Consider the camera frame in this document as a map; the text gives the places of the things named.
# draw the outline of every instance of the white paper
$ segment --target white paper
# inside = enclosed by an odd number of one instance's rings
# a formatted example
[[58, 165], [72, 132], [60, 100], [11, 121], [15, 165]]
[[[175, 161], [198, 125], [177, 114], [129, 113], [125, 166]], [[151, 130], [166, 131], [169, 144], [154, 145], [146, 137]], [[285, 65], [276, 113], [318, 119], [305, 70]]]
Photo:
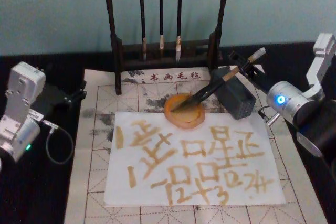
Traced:
[[[139, 124], [134, 124], [140, 120], [144, 130], [155, 134], [148, 137], [149, 141], [139, 142], [146, 142], [144, 145], [132, 146], [136, 144], [136, 132], [144, 133]], [[159, 134], [171, 135], [168, 142], [159, 144]], [[154, 163], [148, 152], [155, 146], [159, 146], [159, 162], [144, 179], [149, 165]], [[160, 162], [168, 151], [173, 155]], [[131, 183], [130, 170], [136, 185]], [[158, 182], [163, 185], [151, 188]], [[206, 190], [203, 195], [197, 183]], [[261, 205], [283, 204], [285, 198], [265, 124], [258, 114], [241, 120], [228, 113], [206, 114], [197, 128], [182, 130], [162, 113], [117, 112], [104, 202], [107, 207]]]

